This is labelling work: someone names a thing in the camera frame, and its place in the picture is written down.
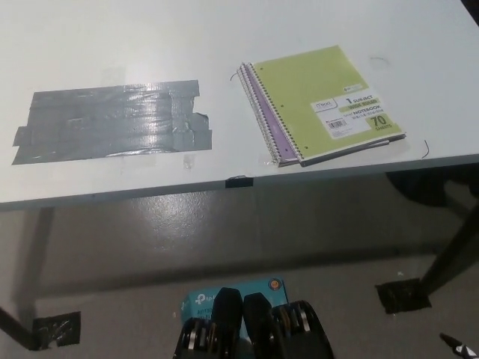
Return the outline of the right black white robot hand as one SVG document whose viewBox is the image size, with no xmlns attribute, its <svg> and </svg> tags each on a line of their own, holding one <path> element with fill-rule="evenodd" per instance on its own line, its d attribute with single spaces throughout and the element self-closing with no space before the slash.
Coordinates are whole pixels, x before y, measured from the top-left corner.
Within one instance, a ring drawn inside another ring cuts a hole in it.
<svg viewBox="0 0 479 359">
<path fill-rule="evenodd" d="M 440 338 L 448 345 L 448 347 L 452 350 L 452 352 L 463 359 L 476 359 L 478 358 L 478 354 L 476 354 L 470 347 L 468 347 L 465 343 L 447 335 L 441 333 Z"/>
</svg>

